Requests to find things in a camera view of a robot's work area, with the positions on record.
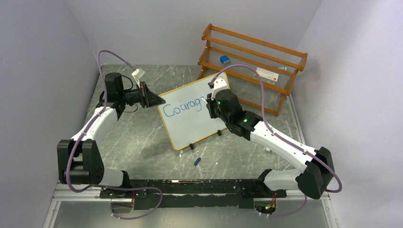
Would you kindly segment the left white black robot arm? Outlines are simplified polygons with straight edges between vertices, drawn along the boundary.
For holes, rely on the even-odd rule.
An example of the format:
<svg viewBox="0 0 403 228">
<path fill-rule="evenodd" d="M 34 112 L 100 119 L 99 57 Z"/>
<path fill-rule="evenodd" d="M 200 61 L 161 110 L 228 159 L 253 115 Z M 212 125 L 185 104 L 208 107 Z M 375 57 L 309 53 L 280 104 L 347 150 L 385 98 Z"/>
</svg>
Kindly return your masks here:
<svg viewBox="0 0 403 228">
<path fill-rule="evenodd" d="M 58 174 L 62 184 L 110 186 L 121 198 L 131 193 L 128 173 L 106 168 L 97 144 L 106 137 L 127 105 L 149 108 L 166 101 L 152 92 L 146 82 L 140 82 L 135 89 L 124 89 L 122 78 L 120 73 L 105 75 L 107 99 L 99 101 L 93 116 L 80 132 L 57 144 Z"/>
</svg>

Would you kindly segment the yellow framed whiteboard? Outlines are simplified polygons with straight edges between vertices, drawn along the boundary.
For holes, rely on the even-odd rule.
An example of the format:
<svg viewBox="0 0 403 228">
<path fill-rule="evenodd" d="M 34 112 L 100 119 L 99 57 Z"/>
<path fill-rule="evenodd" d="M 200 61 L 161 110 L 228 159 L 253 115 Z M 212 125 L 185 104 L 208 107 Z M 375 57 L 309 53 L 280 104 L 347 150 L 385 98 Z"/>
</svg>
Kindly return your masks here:
<svg viewBox="0 0 403 228">
<path fill-rule="evenodd" d="M 215 74 L 160 94 L 164 104 L 157 106 L 171 145 L 179 151 L 219 130 L 226 129 L 224 122 L 211 119 L 204 100 L 213 92 L 208 83 Z"/>
</svg>

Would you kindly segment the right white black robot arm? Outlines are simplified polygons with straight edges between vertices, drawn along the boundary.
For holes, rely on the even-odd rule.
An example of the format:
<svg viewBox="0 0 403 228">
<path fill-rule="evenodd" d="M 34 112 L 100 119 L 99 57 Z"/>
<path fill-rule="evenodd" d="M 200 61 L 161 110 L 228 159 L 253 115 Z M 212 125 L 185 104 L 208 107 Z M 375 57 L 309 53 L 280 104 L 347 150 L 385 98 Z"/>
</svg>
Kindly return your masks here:
<svg viewBox="0 0 403 228">
<path fill-rule="evenodd" d="M 318 200 L 325 191 L 330 192 L 327 187 L 335 177 L 330 150 L 304 145 L 266 124 L 258 114 L 243 110 L 230 89 L 208 94 L 205 102 L 210 118 L 221 119 L 232 134 L 272 150 L 294 167 L 263 174 L 263 180 L 256 185 L 259 195 L 267 197 L 275 190 L 300 190 Z"/>
</svg>

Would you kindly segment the blue marker cap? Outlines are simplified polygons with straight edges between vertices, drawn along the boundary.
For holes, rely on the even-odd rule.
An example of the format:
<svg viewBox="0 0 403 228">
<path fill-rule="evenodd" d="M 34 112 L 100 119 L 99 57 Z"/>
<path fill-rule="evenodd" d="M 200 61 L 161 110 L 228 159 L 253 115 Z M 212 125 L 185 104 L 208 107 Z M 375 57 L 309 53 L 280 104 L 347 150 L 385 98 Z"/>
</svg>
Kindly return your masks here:
<svg viewBox="0 0 403 228">
<path fill-rule="evenodd" d="M 197 164 L 201 161 L 201 158 L 197 158 L 196 161 L 194 162 L 194 166 L 197 166 Z"/>
</svg>

